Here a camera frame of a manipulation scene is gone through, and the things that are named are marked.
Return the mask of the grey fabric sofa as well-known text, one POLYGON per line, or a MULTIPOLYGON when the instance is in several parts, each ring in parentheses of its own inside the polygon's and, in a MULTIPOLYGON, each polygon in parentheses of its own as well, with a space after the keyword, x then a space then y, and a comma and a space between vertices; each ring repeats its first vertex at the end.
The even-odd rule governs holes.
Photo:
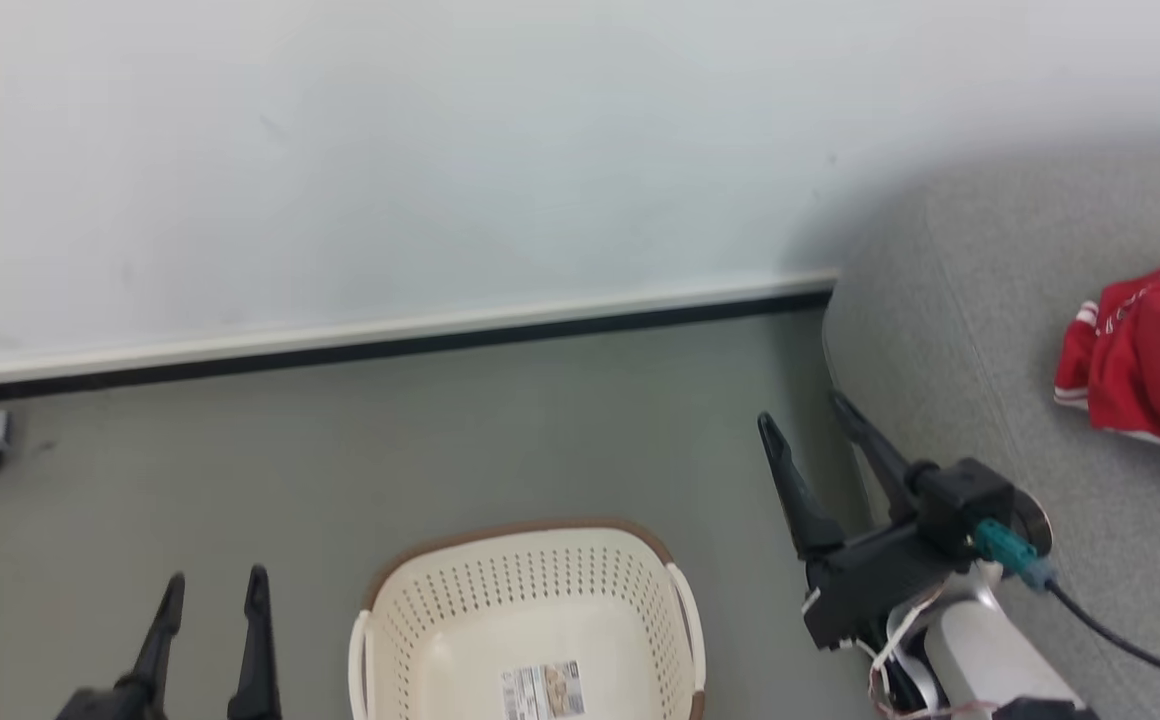
POLYGON ((1054 403, 1063 334, 1160 268, 1160 141, 947 170, 868 225, 824 319, 846 397, 900 448, 1031 493, 1079 605, 1160 653, 1160 445, 1054 403))

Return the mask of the printed sticker label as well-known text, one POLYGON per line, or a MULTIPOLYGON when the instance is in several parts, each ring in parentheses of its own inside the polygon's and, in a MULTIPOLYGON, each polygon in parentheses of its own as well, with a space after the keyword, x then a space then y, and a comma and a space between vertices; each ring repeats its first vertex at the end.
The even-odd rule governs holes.
POLYGON ((574 720, 586 712, 577 661, 517 667, 499 678, 503 720, 574 720))

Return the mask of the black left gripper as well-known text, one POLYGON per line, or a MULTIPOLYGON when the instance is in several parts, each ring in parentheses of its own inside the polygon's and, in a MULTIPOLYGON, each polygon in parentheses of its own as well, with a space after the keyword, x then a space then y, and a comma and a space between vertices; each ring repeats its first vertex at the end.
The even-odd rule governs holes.
MULTIPOLYGON (((78 688, 55 720, 167 720, 164 700, 171 647, 181 630, 186 579, 174 574, 165 588, 154 619, 126 672, 126 684, 78 688)), ((251 568, 242 597, 247 623, 240 679, 229 700, 229 720, 282 720, 275 650, 271 592, 263 565, 251 568)))

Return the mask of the red clothing with white stripes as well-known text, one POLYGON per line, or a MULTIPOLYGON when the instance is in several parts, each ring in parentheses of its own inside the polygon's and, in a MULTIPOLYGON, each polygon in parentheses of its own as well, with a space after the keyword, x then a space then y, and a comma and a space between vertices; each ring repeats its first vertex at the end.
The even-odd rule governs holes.
POLYGON ((1110 284, 1066 327, 1054 402, 1089 424, 1160 445, 1160 268, 1110 284))

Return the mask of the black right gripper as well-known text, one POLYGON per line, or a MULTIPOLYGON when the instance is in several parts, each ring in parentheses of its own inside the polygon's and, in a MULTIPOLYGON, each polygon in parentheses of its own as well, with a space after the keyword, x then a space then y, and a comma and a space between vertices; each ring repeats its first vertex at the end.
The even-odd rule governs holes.
POLYGON ((793 547, 807 570, 809 605, 803 620, 818 650, 865 639, 897 606, 986 559, 976 533, 988 521, 983 512, 931 512, 928 506, 918 515, 915 483, 938 470, 936 461, 906 460, 844 392, 831 391, 831 406, 846 438, 860 448, 873 471, 889 501, 889 519, 896 523, 850 541, 796 468, 776 420, 768 413, 757 416, 769 474, 793 547))

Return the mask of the cream perforated laundry basket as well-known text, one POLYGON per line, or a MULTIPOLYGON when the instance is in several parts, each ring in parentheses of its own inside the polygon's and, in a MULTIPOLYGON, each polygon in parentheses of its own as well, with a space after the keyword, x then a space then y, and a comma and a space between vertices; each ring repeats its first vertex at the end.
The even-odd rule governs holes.
POLYGON ((574 720, 704 719, 702 616, 647 528, 525 521, 394 557, 353 621, 351 720, 503 720, 503 671, 567 661, 574 720))

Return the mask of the white and black baseboard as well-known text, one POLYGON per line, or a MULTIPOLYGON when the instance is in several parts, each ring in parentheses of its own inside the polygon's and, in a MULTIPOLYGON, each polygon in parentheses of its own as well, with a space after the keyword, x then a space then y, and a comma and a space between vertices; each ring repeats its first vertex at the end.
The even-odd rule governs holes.
POLYGON ((128 386, 280 372, 583 334, 722 322, 815 310, 831 300, 836 266, 771 283, 726 284, 677 293, 635 293, 594 304, 529 304, 429 317, 416 322, 329 325, 164 346, 106 348, 0 363, 0 403, 128 386))

